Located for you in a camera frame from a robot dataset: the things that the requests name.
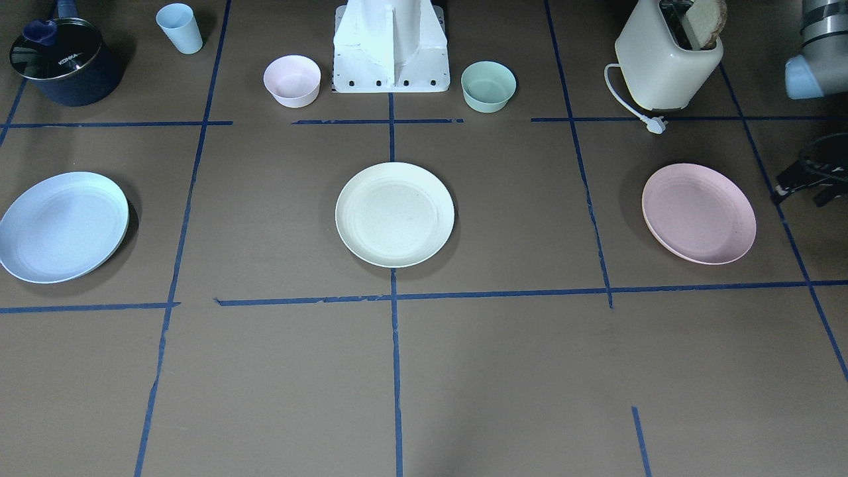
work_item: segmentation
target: power cord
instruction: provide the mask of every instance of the power cord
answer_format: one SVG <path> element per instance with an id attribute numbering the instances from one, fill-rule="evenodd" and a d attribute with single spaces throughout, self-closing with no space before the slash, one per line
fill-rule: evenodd
<path id="1" fill-rule="evenodd" d="M 625 103 L 622 97 L 618 96 L 618 93 L 616 93 L 616 90 L 612 88 L 612 84 L 610 83 L 610 68 L 612 67 L 620 69 L 622 66 L 618 63 L 610 63 L 604 68 L 604 81 L 606 81 L 606 87 L 610 89 L 612 96 L 614 96 L 618 102 L 622 104 L 622 106 L 627 108 L 628 111 L 636 115 L 636 117 L 645 123 L 648 126 L 648 131 L 653 132 L 654 134 L 662 134 L 662 132 L 666 130 L 668 121 L 664 121 L 662 116 L 649 118 L 648 116 L 639 113 L 636 109 L 633 109 L 630 104 Z"/>

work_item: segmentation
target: plate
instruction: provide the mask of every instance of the plate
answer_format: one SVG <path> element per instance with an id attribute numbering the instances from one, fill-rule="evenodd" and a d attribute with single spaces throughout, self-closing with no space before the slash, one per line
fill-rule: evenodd
<path id="1" fill-rule="evenodd" d="M 345 246 L 379 267 L 411 267 L 438 252 L 454 228 L 454 201 L 429 171 L 405 162 L 371 166 L 336 202 Z"/>
<path id="2" fill-rule="evenodd" d="M 129 223 L 126 196 L 107 177 L 50 177 L 21 194 L 0 220 L 0 263 L 32 283 L 78 278 L 117 250 Z"/>
<path id="3" fill-rule="evenodd" d="M 748 253 L 756 236 L 754 210 L 722 174 L 696 164 L 655 172 L 642 192 L 648 229 L 674 255 L 723 265 Z"/>

